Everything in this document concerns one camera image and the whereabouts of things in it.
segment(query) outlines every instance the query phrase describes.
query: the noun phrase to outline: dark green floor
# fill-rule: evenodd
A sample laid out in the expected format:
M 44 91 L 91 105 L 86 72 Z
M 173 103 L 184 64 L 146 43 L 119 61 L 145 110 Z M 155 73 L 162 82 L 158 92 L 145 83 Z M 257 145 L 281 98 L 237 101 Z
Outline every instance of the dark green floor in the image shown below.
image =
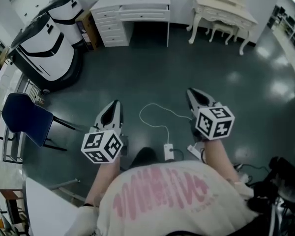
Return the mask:
M 142 147 L 163 155 L 166 131 L 143 124 L 140 109 L 155 102 L 191 116 L 185 91 L 195 87 L 234 113 L 231 136 L 223 140 L 233 162 L 266 166 L 272 157 L 283 156 L 295 165 L 295 73 L 290 64 L 280 63 L 284 52 L 271 31 L 266 29 L 258 45 L 247 46 L 241 57 L 240 44 L 230 42 L 226 47 L 220 33 L 209 43 L 208 36 L 199 32 L 189 45 L 190 33 L 172 28 L 166 48 L 165 27 L 159 32 L 153 24 L 146 30 L 137 26 L 130 47 L 100 48 L 85 54 L 79 81 L 48 95 L 47 109 L 87 132 L 99 111 L 119 99 L 124 109 L 123 133 L 129 136 L 129 157 L 122 163 L 126 168 Z M 193 144 L 185 119 L 153 106 L 143 118 L 154 125 L 167 125 L 174 147 L 186 151 Z M 83 135 L 52 126 L 49 137 L 68 152 L 38 148 L 27 139 L 24 172 L 44 185 L 79 178 L 81 183 L 74 191 L 85 196 L 98 166 L 80 152 Z M 185 159 L 194 157 L 185 152 Z M 266 175 L 262 170 L 245 171 L 254 180 Z

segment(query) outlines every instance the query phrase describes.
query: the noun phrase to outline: stool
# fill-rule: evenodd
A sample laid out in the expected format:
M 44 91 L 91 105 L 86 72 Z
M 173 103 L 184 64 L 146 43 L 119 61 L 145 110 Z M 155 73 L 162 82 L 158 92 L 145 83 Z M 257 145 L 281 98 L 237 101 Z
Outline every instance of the stool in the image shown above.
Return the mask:
M 230 34 L 228 36 L 228 38 L 225 40 L 225 45 L 228 45 L 228 41 L 234 35 L 235 27 L 234 26 L 227 25 L 227 24 L 224 24 L 222 22 L 213 22 L 212 36 L 211 36 L 211 39 L 209 40 L 210 43 L 212 42 L 212 40 L 214 38 L 214 34 L 215 34 L 215 31 L 216 30 L 220 30 L 222 32 L 222 37 L 224 36 L 224 33 L 225 32 L 228 32 Z M 209 33 L 210 33 L 210 28 L 207 29 L 206 35 L 208 35 Z

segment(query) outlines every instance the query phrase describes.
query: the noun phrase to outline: person's arm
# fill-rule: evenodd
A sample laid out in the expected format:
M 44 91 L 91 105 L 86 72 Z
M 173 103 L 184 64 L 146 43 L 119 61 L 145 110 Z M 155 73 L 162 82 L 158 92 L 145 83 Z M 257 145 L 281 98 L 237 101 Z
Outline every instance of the person's arm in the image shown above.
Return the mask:
M 239 177 L 232 166 L 221 140 L 205 142 L 206 164 L 215 169 L 227 181 L 239 182 Z
M 120 157 L 117 157 L 114 163 L 101 164 L 94 183 L 88 192 L 85 204 L 90 204 L 92 206 L 98 207 L 109 185 L 119 175 L 119 170 Z

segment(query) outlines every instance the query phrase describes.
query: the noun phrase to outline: blue chair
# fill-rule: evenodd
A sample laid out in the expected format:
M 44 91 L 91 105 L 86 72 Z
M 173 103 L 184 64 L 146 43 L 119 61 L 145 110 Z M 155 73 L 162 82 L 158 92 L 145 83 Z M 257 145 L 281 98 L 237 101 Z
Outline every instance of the blue chair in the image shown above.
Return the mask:
M 75 130 L 52 113 L 35 105 L 25 93 L 9 94 L 2 110 L 2 118 L 11 132 L 24 132 L 37 146 L 62 151 L 67 150 L 45 144 L 46 141 L 51 141 L 47 138 L 51 124 L 55 121 Z

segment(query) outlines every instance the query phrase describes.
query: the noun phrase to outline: white t-shirt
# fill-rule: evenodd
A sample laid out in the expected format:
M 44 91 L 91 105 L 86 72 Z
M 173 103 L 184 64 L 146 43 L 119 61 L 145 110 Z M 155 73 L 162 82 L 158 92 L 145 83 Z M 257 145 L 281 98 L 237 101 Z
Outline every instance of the white t-shirt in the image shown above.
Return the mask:
M 226 236 L 257 216 L 239 189 L 197 161 L 137 167 L 109 186 L 95 209 L 96 234 L 165 236 L 187 231 Z

